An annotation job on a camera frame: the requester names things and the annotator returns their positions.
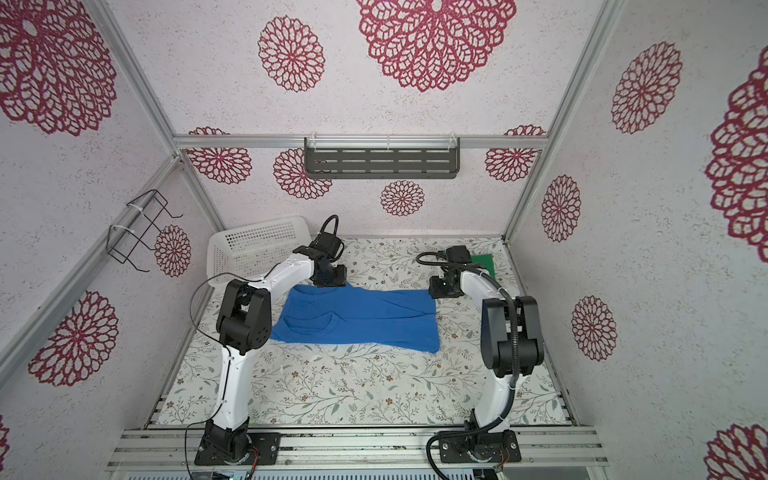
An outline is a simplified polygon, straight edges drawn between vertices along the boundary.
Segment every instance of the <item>green board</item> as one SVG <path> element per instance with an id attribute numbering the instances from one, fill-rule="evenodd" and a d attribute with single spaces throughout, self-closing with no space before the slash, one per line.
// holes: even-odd
<path id="1" fill-rule="evenodd" d="M 485 255 L 472 255 L 473 263 L 480 263 L 492 277 L 496 278 L 496 270 L 493 268 L 493 255 L 486 253 Z"/>

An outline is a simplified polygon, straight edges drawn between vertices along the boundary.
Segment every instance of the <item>blue towel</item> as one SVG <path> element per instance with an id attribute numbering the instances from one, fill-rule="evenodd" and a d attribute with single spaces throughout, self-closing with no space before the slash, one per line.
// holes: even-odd
<path id="1" fill-rule="evenodd" d="M 287 343 L 382 343 L 437 353 L 435 300 L 426 290 L 365 290 L 297 285 L 273 340 Z"/>

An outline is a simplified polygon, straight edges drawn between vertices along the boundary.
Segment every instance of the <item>patterned wall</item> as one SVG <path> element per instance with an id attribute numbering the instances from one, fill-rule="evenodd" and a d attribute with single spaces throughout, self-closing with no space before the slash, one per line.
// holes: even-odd
<path id="1" fill-rule="evenodd" d="M 110 260 L 0 392 L 2 475 L 97 478 L 122 431 L 149 418 L 189 322 L 190 295 L 205 278 L 213 234 L 180 172 L 160 191 L 168 210 L 183 216 L 162 213 L 160 229 L 147 234 L 156 250 L 131 254 L 149 272 Z M 132 244 L 126 236 L 118 248 Z"/>
<path id="2" fill-rule="evenodd" d="M 2 348 L 167 154 L 76 1 L 0 3 L 0 105 Z M 110 260 L 0 392 L 3 478 L 96 478 L 146 421 L 213 233 L 179 173 L 162 190 L 183 216 L 131 255 L 150 271 Z"/>
<path id="3" fill-rule="evenodd" d="M 766 18 L 629 1 L 513 239 L 622 480 L 768 475 Z"/>
<path id="4" fill-rule="evenodd" d="M 539 135 L 600 3 L 111 7 L 180 133 Z M 504 230 L 535 159 L 532 151 L 463 151 L 455 180 L 396 183 L 308 180 L 296 149 L 191 156 L 229 228 L 296 214 L 316 227 L 338 213 L 344 234 L 476 236 Z"/>
<path id="5" fill-rule="evenodd" d="M 82 5 L 45 5 L 0 3 L 0 348 L 167 158 Z"/>
<path id="6" fill-rule="evenodd" d="M 463 150 L 454 180 L 312 180 L 303 155 L 303 149 L 197 149 L 190 159 L 227 228 L 300 215 L 316 231 L 339 214 L 345 235 L 498 236 L 525 184 L 515 172 L 527 174 L 535 157 L 522 149 Z M 486 170 L 497 165 L 506 178 Z"/>

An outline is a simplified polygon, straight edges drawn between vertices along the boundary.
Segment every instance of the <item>floral table surface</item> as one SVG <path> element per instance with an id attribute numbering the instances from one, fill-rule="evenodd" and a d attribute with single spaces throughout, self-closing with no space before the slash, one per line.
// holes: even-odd
<path id="1" fill-rule="evenodd" d="M 351 285 L 370 290 L 426 289 L 437 267 L 415 255 L 466 245 L 492 253 L 499 283 L 518 293 L 498 238 L 350 239 L 341 263 Z M 215 333 L 223 290 L 211 298 L 200 328 Z M 480 311 L 467 297 L 437 301 L 440 351 L 416 352 L 375 343 L 303 345 L 269 340 L 258 353 L 251 385 L 250 423 L 256 424 L 454 424 L 480 400 L 487 369 L 479 350 Z M 285 296 L 273 305 L 273 323 Z M 157 423 L 205 420 L 219 388 L 220 347 L 199 333 L 181 364 Z M 512 412 L 521 425 L 569 425 L 549 372 L 538 366 Z"/>

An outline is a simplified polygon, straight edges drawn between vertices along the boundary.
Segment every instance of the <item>red mandala print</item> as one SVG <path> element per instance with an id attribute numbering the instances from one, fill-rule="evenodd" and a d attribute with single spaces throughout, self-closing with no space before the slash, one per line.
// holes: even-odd
<path id="1" fill-rule="evenodd" d="M 85 292 L 29 363 L 40 383 L 73 386 L 109 359 L 118 336 L 114 307 L 99 292 Z"/>
<path id="2" fill-rule="evenodd" d="M 765 480 L 768 478 L 768 432 L 760 425 L 731 425 L 707 442 L 707 480 Z"/>
<path id="3" fill-rule="evenodd" d="M 749 79 L 731 92 L 710 139 L 710 205 L 728 219 L 728 234 L 756 246 L 768 263 L 768 47 Z"/>
<path id="4" fill-rule="evenodd" d="M 11 447 L 8 445 L 8 429 L 2 424 L 2 415 L 0 415 L 0 472 L 2 472 L 2 463 L 5 460 L 5 454 Z"/>
<path id="5" fill-rule="evenodd" d="M 98 130 L 117 72 L 77 0 L 0 2 L 0 101 L 11 120 L 46 134 Z"/>
<path id="6" fill-rule="evenodd" d="M 307 91 L 326 70 L 323 47 L 300 20 L 275 17 L 259 38 L 261 65 L 275 83 L 289 91 Z"/>
<path id="7" fill-rule="evenodd" d="M 682 69 L 674 44 L 662 41 L 639 54 L 616 85 L 611 108 L 616 128 L 633 134 L 653 124 L 674 98 Z"/>
<path id="8" fill-rule="evenodd" d="M 411 181 L 398 180 L 384 187 L 382 207 L 387 213 L 405 217 L 424 204 L 424 190 Z"/>
<path id="9" fill-rule="evenodd" d="M 190 135 L 228 135 L 218 128 L 195 128 Z M 250 175 L 250 157 L 245 148 L 188 148 L 197 171 L 220 184 L 238 184 Z"/>
<path id="10" fill-rule="evenodd" d="M 180 276 L 190 265 L 190 239 L 184 230 L 176 225 L 168 225 L 160 231 L 154 248 L 154 259 L 168 276 Z"/>
<path id="11" fill-rule="evenodd" d="M 570 237 L 581 214 L 581 195 L 568 175 L 555 178 L 541 202 L 541 224 L 550 240 L 561 242 Z"/>
<path id="12" fill-rule="evenodd" d="M 360 33 L 382 73 L 403 87 L 445 90 L 488 62 L 513 0 L 357 0 Z"/>
<path id="13" fill-rule="evenodd" d="M 322 197 L 330 190 L 333 182 L 307 177 L 304 170 L 304 149 L 292 148 L 281 152 L 275 159 L 274 175 L 280 188 L 296 198 L 309 200 Z"/>
<path id="14" fill-rule="evenodd" d="M 616 322 L 608 305 L 586 296 L 574 307 L 571 330 L 578 348 L 589 358 L 605 360 L 616 348 Z"/>
<path id="15" fill-rule="evenodd" d="M 544 135 L 541 127 L 520 125 L 507 130 L 504 135 Z M 505 182 L 520 180 L 528 175 L 538 151 L 533 148 L 492 148 L 485 154 L 485 169 L 497 180 Z"/>

